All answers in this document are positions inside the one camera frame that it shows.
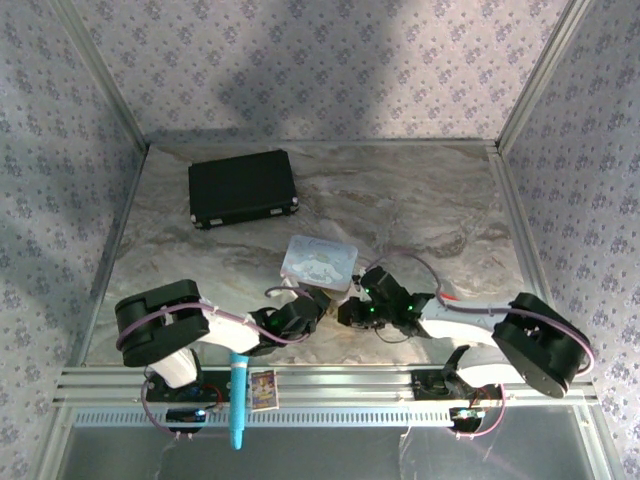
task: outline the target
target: black case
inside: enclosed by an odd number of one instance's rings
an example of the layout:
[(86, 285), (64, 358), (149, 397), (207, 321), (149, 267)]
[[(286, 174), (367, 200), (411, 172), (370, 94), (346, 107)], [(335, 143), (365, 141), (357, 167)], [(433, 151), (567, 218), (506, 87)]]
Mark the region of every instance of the black case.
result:
[(298, 194), (289, 155), (276, 150), (192, 165), (189, 205), (201, 229), (290, 215)]

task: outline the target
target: blue marker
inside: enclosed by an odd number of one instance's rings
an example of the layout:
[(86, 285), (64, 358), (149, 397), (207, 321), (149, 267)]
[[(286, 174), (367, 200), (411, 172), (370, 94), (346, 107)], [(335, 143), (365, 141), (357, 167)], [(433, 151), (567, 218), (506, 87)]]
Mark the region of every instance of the blue marker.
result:
[(229, 432), (231, 448), (242, 448), (244, 418), (247, 407), (247, 363), (249, 357), (231, 352), (231, 419)]

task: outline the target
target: wall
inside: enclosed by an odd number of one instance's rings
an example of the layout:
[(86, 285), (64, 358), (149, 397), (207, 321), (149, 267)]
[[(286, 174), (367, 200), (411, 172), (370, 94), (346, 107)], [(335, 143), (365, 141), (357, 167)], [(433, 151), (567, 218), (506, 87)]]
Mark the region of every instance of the wall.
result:
[(23, 478), (140, 155), (48, 3), (0, 2), (0, 478)]
[(75, 3), (155, 142), (496, 138), (567, 1)]
[(598, 0), (508, 153), (554, 298), (640, 478), (640, 5)]

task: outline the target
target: marble table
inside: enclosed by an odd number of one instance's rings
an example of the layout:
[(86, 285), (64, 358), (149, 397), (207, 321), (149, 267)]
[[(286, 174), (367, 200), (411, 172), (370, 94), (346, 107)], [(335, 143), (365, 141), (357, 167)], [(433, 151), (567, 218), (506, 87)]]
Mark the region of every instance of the marble table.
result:
[[(289, 153), (299, 211), (209, 231), (189, 219), (190, 163), (283, 148)], [(135, 193), (117, 258), (92, 333), (87, 365), (121, 365), (115, 349), (115, 304), (124, 297), (183, 278), (226, 311), (274, 305), (262, 293), (281, 279), (289, 239), (300, 234), (355, 245), (358, 265), (382, 252), (412, 249), (460, 298), (513, 298), (523, 279), (496, 184), (483, 147), (424, 143), (339, 146), (152, 146)], [(425, 269), (410, 259), (385, 267), (409, 291), (433, 291)], [(402, 338), (387, 328), (389, 340)], [(450, 340), (411, 339), (390, 345), (372, 331), (337, 323), (332, 309), (300, 345), (255, 364), (443, 363)], [(227, 365), (223, 348), (198, 347), (205, 365)]]

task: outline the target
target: gray marble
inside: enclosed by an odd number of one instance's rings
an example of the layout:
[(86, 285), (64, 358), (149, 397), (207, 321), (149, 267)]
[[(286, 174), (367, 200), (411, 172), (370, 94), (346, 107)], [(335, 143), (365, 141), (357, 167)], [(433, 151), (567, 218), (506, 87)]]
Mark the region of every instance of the gray marble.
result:
[[(152, 147), (117, 251), (93, 331), (87, 364), (122, 362), (115, 349), (113, 309), (122, 298), (182, 278), (221, 308), (243, 313), (267, 305), (262, 292), (280, 282), (289, 239), (301, 234), (355, 245), (365, 266), (380, 252), (413, 249), (460, 298), (513, 298), (523, 280), (497, 187), (482, 148), (424, 144), (283, 145), (300, 197), (291, 217), (209, 231), (189, 220), (187, 167), (278, 148)], [(428, 272), (410, 259), (385, 265), (410, 291), (433, 291)], [(393, 329), (381, 332), (401, 338)], [(337, 323), (332, 310), (317, 332), (257, 363), (442, 363), (449, 340), (411, 339), (389, 345), (373, 332)], [(201, 347), (204, 364), (227, 364), (222, 348)]]

